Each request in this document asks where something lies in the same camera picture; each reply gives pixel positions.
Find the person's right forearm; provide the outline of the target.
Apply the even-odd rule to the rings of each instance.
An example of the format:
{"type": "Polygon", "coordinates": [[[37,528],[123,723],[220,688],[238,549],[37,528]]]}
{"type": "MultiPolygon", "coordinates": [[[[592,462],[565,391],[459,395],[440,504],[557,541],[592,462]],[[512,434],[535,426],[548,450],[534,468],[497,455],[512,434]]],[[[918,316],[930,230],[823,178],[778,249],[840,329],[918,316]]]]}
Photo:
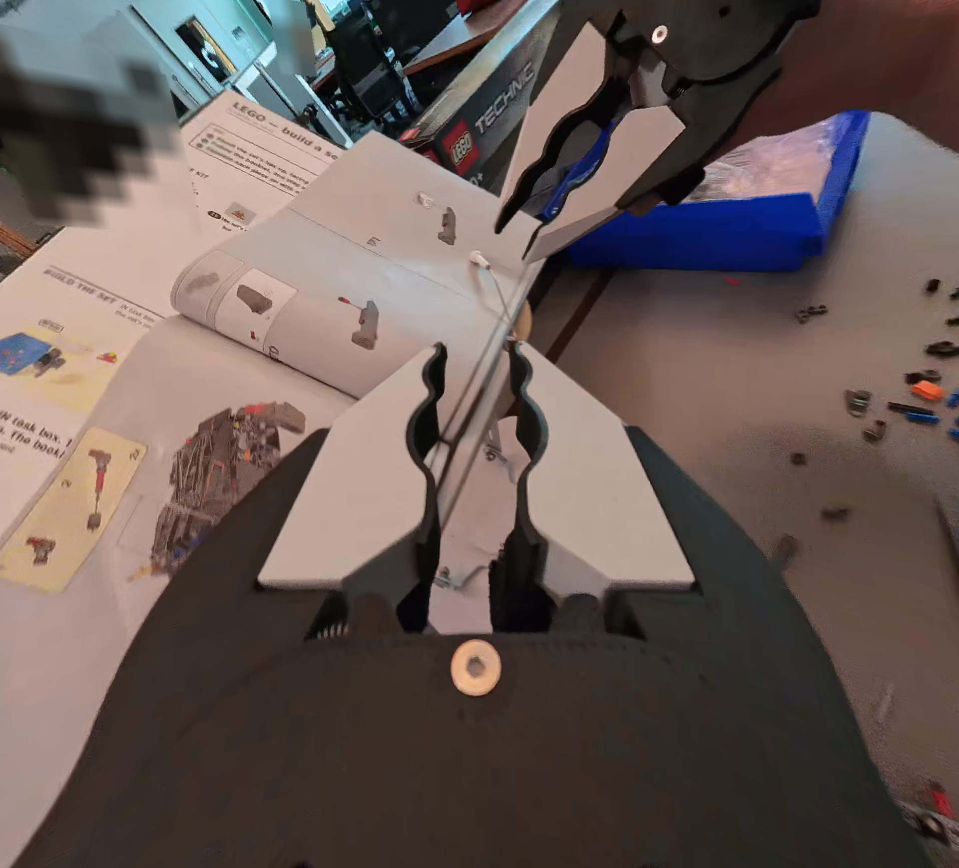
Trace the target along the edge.
{"type": "Polygon", "coordinates": [[[782,71],[709,161],[848,110],[891,116],[958,150],[958,0],[822,0],[782,71]]]}

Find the lego instruction booklet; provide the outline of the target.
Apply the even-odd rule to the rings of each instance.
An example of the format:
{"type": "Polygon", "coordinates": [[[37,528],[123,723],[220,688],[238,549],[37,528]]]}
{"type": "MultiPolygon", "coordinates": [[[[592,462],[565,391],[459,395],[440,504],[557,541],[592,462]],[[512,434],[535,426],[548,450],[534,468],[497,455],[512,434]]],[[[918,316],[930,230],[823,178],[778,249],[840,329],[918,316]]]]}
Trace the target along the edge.
{"type": "Polygon", "coordinates": [[[179,273],[42,483],[2,512],[2,775],[72,765],[137,627],[198,544],[306,437],[420,349],[449,348],[450,440],[514,306],[533,222],[366,135],[179,273]],[[426,192],[436,206],[414,201],[426,192]]]}

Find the black office chair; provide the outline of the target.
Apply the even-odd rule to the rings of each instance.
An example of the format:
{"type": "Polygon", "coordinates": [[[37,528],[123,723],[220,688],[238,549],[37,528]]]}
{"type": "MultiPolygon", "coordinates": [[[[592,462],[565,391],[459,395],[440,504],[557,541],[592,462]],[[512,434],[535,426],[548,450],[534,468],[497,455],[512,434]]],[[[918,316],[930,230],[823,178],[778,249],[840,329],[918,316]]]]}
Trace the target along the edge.
{"type": "Polygon", "coordinates": [[[416,106],[406,77],[364,11],[336,20],[326,38],[339,91],[358,122],[395,130],[397,118],[414,118],[416,106]]]}

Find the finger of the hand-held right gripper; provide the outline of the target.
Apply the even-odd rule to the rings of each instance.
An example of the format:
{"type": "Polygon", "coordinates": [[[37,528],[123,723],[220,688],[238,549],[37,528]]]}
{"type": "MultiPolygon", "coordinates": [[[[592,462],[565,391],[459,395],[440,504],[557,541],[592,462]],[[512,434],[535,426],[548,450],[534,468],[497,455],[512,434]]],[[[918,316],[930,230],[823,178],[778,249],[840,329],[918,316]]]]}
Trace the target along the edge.
{"type": "Polygon", "coordinates": [[[639,62],[635,27],[616,20],[611,37],[585,23],[551,75],[541,66],[494,224],[501,234],[521,211],[540,216],[550,195],[631,104],[629,76],[639,62]]]}
{"type": "Polygon", "coordinates": [[[628,206],[620,199],[684,130],[670,107],[630,111],[612,132],[591,178],[571,190],[558,214],[536,231],[523,260],[546,259],[614,218],[628,206]]]}

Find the scattered small lego pieces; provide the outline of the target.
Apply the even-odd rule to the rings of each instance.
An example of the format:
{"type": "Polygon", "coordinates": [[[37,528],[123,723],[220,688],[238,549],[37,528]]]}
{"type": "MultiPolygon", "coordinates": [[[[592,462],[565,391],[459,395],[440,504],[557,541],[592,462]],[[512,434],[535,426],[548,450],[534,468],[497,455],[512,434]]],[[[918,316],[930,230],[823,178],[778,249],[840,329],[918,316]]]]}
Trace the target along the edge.
{"type": "MultiPolygon", "coordinates": [[[[825,304],[810,304],[793,313],[796,323],[807,324],[813,318],[821,318],[829,311],[825,304]]],[[[924,355],[940,361],[957,358],[957,344],[951,340],[941,340],[924,348],[924,355]]],[[[943,377],[937,370],[921,370],[905,373],[904,383],[910,394],[932,405],[943,406],[949,411],[957,411],[957,391],[946,393],[942,387],[943,377]]],[[[873,395],[869,391],[846,391],[844,407],[848,415],[863,419],[868,414],[873,395]]],[[[886,409],[892,414],[901,416],[912,424],[936,426],[943,418],[935,409],[929,406],[916,405],[909,402],[887,402],[886,409]]],[[[888,424],[882,419],[863,428],[862,438],[869,444],[881,442],[888,433],[888,424]]],[[[943,527],[944,534],[949,540],[953,556],[957,558],[957,508],[942,499],[936,500],[937,512],[943,527]]]]}

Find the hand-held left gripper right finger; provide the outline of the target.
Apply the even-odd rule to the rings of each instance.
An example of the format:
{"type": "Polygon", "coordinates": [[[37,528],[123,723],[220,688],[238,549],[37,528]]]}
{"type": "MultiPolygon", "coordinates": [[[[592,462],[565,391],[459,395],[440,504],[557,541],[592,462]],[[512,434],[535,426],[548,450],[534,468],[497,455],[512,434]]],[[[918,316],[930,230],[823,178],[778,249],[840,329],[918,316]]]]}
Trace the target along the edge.
{"type": "Polygon", "coordinates": [[[547,632],[577,598],[614,624],[627,594],[689,593],[696,576],[626,424],[527,343],[509,367],[528,463],[489,569],[493,630],[547,632]]]}

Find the black lego set box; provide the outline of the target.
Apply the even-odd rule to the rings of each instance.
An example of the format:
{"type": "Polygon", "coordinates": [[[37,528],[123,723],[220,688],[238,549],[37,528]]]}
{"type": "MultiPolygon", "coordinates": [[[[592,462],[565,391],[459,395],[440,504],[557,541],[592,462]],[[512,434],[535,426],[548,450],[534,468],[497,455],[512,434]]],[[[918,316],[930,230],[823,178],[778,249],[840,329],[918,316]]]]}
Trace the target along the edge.
{"type": "Polygon", "coordinates": [[[399,142],[498,195],[557,20],[557,5],[519,12],[399,142]]]}

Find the printed instruction sheet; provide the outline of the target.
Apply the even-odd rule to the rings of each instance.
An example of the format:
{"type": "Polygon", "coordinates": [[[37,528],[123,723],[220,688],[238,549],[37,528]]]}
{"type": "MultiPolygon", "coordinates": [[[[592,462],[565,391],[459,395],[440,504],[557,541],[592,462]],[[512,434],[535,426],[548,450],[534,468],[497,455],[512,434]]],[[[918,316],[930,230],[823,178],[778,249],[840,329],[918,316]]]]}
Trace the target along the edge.
{"type": "Polygon", "coordinates": [[[65,227],[2,281],[2,512],[52,471],[200,254],[264,223],[342,149],[242,95],[185,123],[94,227],[65,227]]]}

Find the clear plastic bags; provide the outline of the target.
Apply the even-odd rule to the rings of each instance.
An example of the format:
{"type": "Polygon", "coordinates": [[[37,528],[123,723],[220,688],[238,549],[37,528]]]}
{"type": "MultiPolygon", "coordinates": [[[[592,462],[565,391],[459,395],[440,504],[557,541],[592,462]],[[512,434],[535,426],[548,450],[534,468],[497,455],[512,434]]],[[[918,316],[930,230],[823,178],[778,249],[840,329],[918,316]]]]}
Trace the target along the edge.
{"type": "Polygon", "coordinates": [[[707,165],[703,180],[688,200],[807,194],[818,203],[844,126],[842,117],[833,116],[802,130],[751,140],[707,165]]]}

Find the blue plastic bin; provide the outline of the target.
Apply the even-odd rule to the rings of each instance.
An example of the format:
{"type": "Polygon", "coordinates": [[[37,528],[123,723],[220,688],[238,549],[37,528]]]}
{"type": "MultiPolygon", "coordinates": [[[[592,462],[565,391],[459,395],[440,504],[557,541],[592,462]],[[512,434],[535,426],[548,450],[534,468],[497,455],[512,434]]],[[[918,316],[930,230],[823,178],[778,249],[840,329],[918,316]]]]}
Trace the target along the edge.
{"type": "Polygon", "coordinates": [[[842,117],[845,126],[818,203],[807,194],[661,203],[643,216],[618,215],[572,243],[564,251],[566,260],[579,268],[796,272],[826,248],[871,121],[862,110],[833,116],[842,117]]]}

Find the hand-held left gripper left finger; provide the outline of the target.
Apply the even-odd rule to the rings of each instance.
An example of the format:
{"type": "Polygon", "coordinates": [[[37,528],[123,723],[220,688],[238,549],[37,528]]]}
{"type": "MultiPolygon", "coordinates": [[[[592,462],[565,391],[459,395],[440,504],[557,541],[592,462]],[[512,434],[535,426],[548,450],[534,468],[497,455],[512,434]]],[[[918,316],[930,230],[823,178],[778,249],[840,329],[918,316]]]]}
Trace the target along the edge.
{"type": "Polygon", "coordinates": [[[257,576],[272,590],[383,599],[405,632],[426,629],[438,570],[438,403],[447,348],[410,359],[329,428],[257,576]]]}

